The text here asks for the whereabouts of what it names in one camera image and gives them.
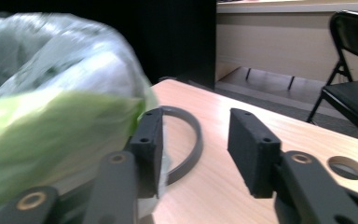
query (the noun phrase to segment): plastic bag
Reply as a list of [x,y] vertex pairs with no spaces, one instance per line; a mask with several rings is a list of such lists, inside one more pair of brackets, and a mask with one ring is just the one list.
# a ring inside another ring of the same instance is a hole
[[[92,178],[157,106],[114,29],[67,14],[0,19],[0,205],[33,186],[66,192]],[[164,156],[163,179],[168,166]],[[140,217],[156,199],[145,204]]]

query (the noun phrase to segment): wooden table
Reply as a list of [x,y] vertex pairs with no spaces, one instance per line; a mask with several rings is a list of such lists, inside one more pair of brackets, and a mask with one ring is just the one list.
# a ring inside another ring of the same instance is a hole
[[[282,150],[300,150],[316,156],[342,186],[358,191],[358,180],[335,175],[327,166],[333,156],[358,161],[358,140],[291,119],[177,81],[153,87],[161,105],[183,108],[200,122],[204,151],[184,178],[168,186],[153,213],[155,223],[277,223],[273,199],[254,199],[227,152],[229,109],[254,113],[282,141]],[[166,118],[168,152],[172,166],[192,148],[195,135],[184,122]]]

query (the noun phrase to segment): black chair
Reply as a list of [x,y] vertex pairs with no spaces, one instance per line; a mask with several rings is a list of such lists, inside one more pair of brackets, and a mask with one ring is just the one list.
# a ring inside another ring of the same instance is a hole
[[[344,56],[344,50],[358,56],[358,12],[340,11],[330,20],[330,31],[338,52],[338,62],[321,95],[313,107],[307,122],[313,122],[322,100],[326,100],[337,111],[358,127],[358,81],[354,81]],[[336,75],[344,76],[348,82],[332,85]]]

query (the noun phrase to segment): gray floor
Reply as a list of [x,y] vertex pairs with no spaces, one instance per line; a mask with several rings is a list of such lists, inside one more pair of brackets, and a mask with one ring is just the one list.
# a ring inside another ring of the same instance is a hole
[[[296,77],[288,90],[291,76],[252,69],[246,80],[247,72],[248,68],[241,67],[220,79],[215,87],[311,111],[324,85],[322,81]],[[328,103],[322,103],[318,113],[345,119]]]

